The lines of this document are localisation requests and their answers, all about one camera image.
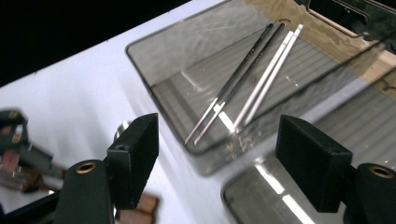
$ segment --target white chopstick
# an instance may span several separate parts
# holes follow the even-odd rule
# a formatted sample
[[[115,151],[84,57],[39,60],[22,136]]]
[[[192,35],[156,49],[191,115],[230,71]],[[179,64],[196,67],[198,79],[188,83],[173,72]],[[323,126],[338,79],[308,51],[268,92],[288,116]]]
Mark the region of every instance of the white chopstick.
[[[276,65],[277,60],[280,58],[282,55],[283,50],[286,48],[288,45],[289,41],[291,40],[291,37],[293,35],[293,32],[290,31],[286,35],[285,39],[283,40],[282,44],[280,45],[279,49],[277,50],[274,58],[271,60],[269,63],[268,67],[265,69],[264,73],[262,74],[262,77],[259,80],[259,83],[257,83],[256,87],[254,88],[253,92],[250,94],[250,96],[247,99],[247,102],[245,103],[244,107],[242,108],[241,112],[239,112],[238,117],[236,118],[236,121],[233,123],[233,130],[236,130],[238,127],[239,123],[242,121],[246,113],[248,112],[248,109],[250,108],[251,104],[253,103],[254,99],[256,98],[257,94],[259,94],[259,91],[262,89],[262,85],[264,85],[265,80],[268,78],[270,75],[271,71],[273,70],[274,66]]]
[[[286,46],[285,51],[283,51],[282,56],[279,58],[279,61],[277,62],[276,67],[274,68],[274,71],[272,72],[271,76],[268,77],[268,80],[265,82],[264,87],[262,88],[262,92],[260,93],[256,102],[254,103],[254,106],[251,108],[249,114],[247,115],[247,118],[245,119],[245,126],[251,122],[251,120],[253,119],[253,116],[256,114],[257,110],[259,109],[259,106],[262,104],[262,100],[264,99],[266,93],[270,89],[277,73],[280,70],[280,67],[282,66],[283,62],[285,62],[286,57],[288,57],[288,54],[290,53],[290,50],[293,47],[295,41],[297,40],[297,37],[300,34],[303,27],[304,26],[302,24],[300,24],[297,27],[296,31],[294,32],[293,36],[291,37],[291,40],[289,41],[288,45]]]

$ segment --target white table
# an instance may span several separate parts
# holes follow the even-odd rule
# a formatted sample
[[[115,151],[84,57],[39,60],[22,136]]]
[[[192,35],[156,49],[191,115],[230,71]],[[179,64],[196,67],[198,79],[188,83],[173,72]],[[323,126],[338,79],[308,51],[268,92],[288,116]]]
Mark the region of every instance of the white table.
[[[125,47],[221,0],[193,0],[106,42],[0,88],[0,108],[19,108],[29,119],[30,139],[69,167],[106,156],[124,120],[159,112]],[[157,223],[230,223],[220,199],[226,171],[199,176],[160,115],[160,156],[145,192],[157,195]],[[0,188],[8,213],[43,196]]]

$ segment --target black background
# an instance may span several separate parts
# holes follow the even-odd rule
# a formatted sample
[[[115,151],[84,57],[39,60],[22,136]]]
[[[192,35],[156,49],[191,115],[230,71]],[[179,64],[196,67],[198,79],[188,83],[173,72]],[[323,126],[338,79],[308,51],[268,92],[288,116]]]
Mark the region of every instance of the black background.
[[[186,2],[188,0],[2,0],[0,86]]]

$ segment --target transparent tray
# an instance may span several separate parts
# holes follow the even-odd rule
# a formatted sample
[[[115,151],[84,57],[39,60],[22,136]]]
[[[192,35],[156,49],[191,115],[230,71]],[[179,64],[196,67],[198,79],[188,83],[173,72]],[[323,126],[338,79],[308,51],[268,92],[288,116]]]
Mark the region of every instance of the transparent tray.
[[[396,67],[314,125],[353,152],[352,165],[375,163],[395,170]],[[224,205],[238,223],[344,223],[338,213],[318,213],[275,155],[230,180],[222,190]]]
[[[272,22],[272,34],[282,21],[285,29],[223,108],[220,118],[195,145],[194,139],[212,117],[212,111],[185,145],[194,125],[265,27]],[[235,121],[286,33],[294,31],[298,24],[303,24],[304,29],[253,121],[238,133],[233,132],[230,123]],[[197,171],[210,175],[275,134],[280,114],[301,116],[354,80],[375,79],[363,75],[383,48],[376,43],[346,35],[291,0],[233,0],[137,40],[126,52]]]

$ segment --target chopsticks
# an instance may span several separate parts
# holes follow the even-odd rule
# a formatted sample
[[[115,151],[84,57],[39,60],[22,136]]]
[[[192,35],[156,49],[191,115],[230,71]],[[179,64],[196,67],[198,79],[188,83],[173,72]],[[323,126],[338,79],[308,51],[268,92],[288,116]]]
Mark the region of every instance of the chopsticks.
[[[238,73],[241,71],[242,67],[248,62],[249,58],[252,56],[254,51],[257,49],[257,47],[260,45],[260,43],[264,40],[266,35],[270,32],[274,25],[271,23],[269,24],[265,30],[263,31],[262,35],[260,38],[256,41],[256,43],[253,45],[251,50],[248,52],[246,57],[243,59],[243,61],[238,65],[236,70],[233,72],[229,80],[225,83],[225,85],[221,88],[215,99],[212,101],[212,103],[209,105],[208,109],[205,111],[205,113],[202,115],[200,120],[196,123],[194,128],[191,130],[189,135],[186,137],[184,143],[187,144],[193,134],[197,131],[199,126],[203,123],[207,115],[210,113],[212,108],[216,105],[217,102],[221,102],[221,98],[224,96],[225,92],[231,88],[231,85],[233,82],[236,80]],[[216,117],[219,115],[221,110],[228,104],[233,96],[235,95],[236,91],[240,88],[241,84],[245,80],[245,78],[248,76],[248,74],[251,72],[251,70],[255,67],[255,65],[258,63],[258,61],[261,59],[262,55],[264,52],[268,49],[272,41],[276,38],[278,33],[285,27],[284,23],[281,23],[276,31],[273,33],[273,35],[270,37],[270,39],[267,41],[265,46],[262,48],[260,53],[256,56],[252,64],[249,66],[249,68],[246,70],[246,72],[237,80],[236,84],[232,87],[232,89],[229,91],[227,96],[224,97],[222,100],[222,103],[218,105],[218,109],[215,111],[215,114],[211,118],[211,120],[206,124],[206,126],[202,129],[202,131],[199,133],[198,137],[194,140],[194,145],[196,145],[202,136],[205,134],[205,132],[208,130],[210,125],[213,123],[213,121],[216,119]],[[269,63],[268,67],[265,69],[264,73],[262,74],[261,79],[259,80],[259,83],[256,85],[255,89],[253,92],[249,95],[247,102],[244,104],[241,112],[238,114],[238,117],[233,124],[233,129],[236,130],[239,127],[239,124],[242,122],[246,114],[248,113],[244,126],[249,124],[251,120],[253,119],[253,116],[257,112],[258,108],[260,107],[263,99],[265,98],[266,93],[270,89],[277,73],[279,72],[283,62],[285,62],[288,54],[290,53],[290,50],[292,46],[294,45],[298,35],[300,34],[301,30],[303,29],[303,26],[300,24],[295,32],[288,32],[287,36],[283,40],[282,44],[280,45],[279,49],[277,50],[274,58],[271,60]]]
[[[245,119],[244,126],[248,125],[251,122],[251,120],[253,119],[253,116],[255,115],[255,113],[257,112],[257,109],[261,105],[263,98],[265,97],[266,93],[270,89],[272,82],[274,81],[277,73],[279,72],[279,69],[282,66],[283,62],[285,62],[286,57],[290,53],[290,50],[293,47],[293,45],[294,45],[294,43],[302,29],[303,29],[303,26],[300,24],[294,33],[288,32],[288,35],[285,37],[282,45],[277,50],[276,55],[274,56],[273,60],[270,62],[267,69],[262,74],[262,77],[260,78],[259,83],[257,84],[256,88],[253,90],[253,92],[250,94],[250,96],[248,97],[247,102],[245,103],[241,112],[238,114],[236,121],[233,123],[234,130],[236,130],[238,128],[240,122],[242,121],[242,119],[244,118],[246,113],[249,111],[253,102],[256,100],[256,102],[254,103],[254,106],[250,109],[250,112],[247,115],[247,118]]]

